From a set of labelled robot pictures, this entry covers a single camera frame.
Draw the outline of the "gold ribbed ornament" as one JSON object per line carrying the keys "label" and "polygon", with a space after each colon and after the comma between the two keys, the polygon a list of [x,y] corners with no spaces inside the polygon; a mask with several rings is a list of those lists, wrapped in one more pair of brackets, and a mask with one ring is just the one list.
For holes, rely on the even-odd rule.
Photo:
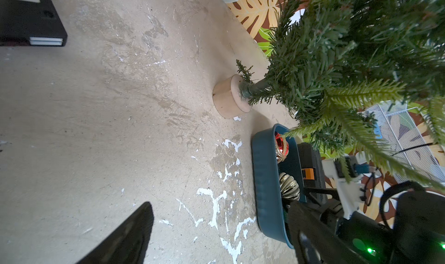
{"label": "gold ribbed ornament", "polygon": [[300,185],[293,176],[281,172],[279,174],[279,185],[282,199],[300,200]]}

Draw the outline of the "red and gold ornament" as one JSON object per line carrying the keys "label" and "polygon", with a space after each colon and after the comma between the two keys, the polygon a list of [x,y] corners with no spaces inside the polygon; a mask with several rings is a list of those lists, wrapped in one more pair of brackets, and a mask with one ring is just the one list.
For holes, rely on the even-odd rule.
{"label": "red and gold ornament", "polygon": [[285,161],[289,153],[289,144],[281,134],[275,133],[275,154],[277,158],[277,163]]}

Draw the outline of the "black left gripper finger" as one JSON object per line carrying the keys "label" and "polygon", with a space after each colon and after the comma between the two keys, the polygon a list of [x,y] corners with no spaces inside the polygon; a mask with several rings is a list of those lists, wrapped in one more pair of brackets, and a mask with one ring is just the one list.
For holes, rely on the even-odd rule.
{"label": "black left gripper finger", "polygon": [[146,201],[95,249],[78,262],[80,264],[142,264],[154,225],[154,213]]}

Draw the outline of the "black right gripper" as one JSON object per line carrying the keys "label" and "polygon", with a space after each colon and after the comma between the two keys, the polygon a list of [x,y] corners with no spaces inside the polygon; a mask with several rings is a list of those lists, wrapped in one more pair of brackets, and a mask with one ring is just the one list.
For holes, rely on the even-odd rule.
{"label": "black right gripper", "polygon": [[[398,195],[394,223],[384,217],[386,202]],[[287,214],[299,264],[442,264],[445,261],[445,198],[407,181],[381,197],[382,222],[355,212],[343,218],[332,209],[316,218],[294,201]]]}

